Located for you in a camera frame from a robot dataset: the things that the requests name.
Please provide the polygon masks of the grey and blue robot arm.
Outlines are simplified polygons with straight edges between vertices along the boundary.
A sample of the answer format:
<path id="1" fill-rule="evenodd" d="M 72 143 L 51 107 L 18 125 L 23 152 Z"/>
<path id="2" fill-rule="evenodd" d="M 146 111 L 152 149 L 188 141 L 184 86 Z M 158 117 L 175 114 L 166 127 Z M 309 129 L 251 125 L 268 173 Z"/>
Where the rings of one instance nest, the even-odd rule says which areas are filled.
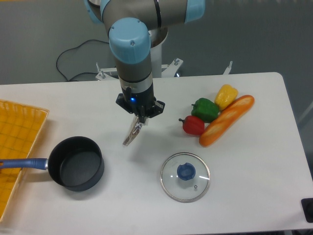
<path id="1" fill-rule="evenodd" d="M 96 23 L 103 23 L 122 93 L 116 103 L 140 123 L 160 115 L 165 104 L 153 88 L 150 31 L 200 19 L 203 0 L 86 0 Z"/>

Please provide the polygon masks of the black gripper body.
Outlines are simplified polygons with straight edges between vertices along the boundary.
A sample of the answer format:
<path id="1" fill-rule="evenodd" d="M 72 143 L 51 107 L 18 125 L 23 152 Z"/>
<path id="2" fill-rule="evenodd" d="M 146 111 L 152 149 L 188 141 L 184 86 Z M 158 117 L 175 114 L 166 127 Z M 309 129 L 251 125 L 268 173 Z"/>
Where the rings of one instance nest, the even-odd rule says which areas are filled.
<path id="1" fill-rule="evenodd" d="M 144 106 L 144 117 L 148 118 L 162 114 L 165 108 L 164 102 L 156 100 L 153 85 L 140 93 L 135 93 L 135 90 L 130 87 L 122 88 L 122 93 L 118 95 L 116 104 L 137 117 L 138 107 Z"/>

